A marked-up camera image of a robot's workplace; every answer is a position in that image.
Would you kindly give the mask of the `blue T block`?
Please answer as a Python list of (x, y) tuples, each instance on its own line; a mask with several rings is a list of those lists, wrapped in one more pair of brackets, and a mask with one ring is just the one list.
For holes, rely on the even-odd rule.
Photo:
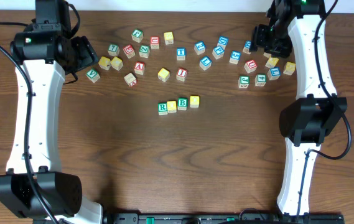
[(186, 49), (177, 48), (177, 60), (185, 60), (185, 59), (186, 59)]

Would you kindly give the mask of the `yellow O block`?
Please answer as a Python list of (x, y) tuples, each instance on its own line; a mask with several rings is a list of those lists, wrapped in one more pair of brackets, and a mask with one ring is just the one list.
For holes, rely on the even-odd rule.
[(200, 106), (200, 97), (197, 95), (191, 95), (189, 103), (191, 108), (198, 108)]
[(177, 102), (175, 100), (167, 102), (167, 112), (176, 113), (177, 112)]

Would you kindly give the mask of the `green B block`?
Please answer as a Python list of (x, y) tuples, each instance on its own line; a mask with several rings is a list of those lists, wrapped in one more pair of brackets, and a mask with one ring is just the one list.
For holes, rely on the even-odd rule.
[(188, 107), (188, 99), (187, 98), (179, 98), (177, 101), (177, 109), (181, 111), (186, 111)]

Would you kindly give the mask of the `green R block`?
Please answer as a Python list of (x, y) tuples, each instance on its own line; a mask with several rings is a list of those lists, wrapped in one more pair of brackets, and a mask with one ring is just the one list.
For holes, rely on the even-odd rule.
[(157, 109), (160, 116), (168, 114), (167, 103), (159, 103)]

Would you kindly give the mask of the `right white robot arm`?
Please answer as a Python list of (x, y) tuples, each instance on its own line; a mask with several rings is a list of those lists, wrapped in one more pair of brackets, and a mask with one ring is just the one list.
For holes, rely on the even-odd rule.
[[(283, 215), (309, 214), (309, 190), (317, 157), (345, 157), (352, 131), (345, 116), (347, 99), (339, 97), (328, 67), (325, 20), (331, 13), (322, 0), (274, 0), (266, 16), (269, 24), (254, 28), (250, 51), (263, 48), (272, 56), (294, 54), (297, 72), (296, 100), (281, 111), (279, 130), (286, 142), (286, 163), (277, 206)], [(339, 156), (321, 152), (321, 145), (342, 120), (347, 145)]]

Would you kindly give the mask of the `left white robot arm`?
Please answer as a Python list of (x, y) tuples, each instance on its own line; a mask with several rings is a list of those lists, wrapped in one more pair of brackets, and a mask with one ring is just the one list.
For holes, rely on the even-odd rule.
[(0, 175), (0, 202), (34, 223), (104, 223), (103, 207), (82, 193), (79, 177), (62, 172), (58, 109), (67, 75), (98, 61), (86, 37), (77, 36), (61, 0), (37, 1), (35, 19), (15, 35), (6, 56), (18, 84), (14, 143)]

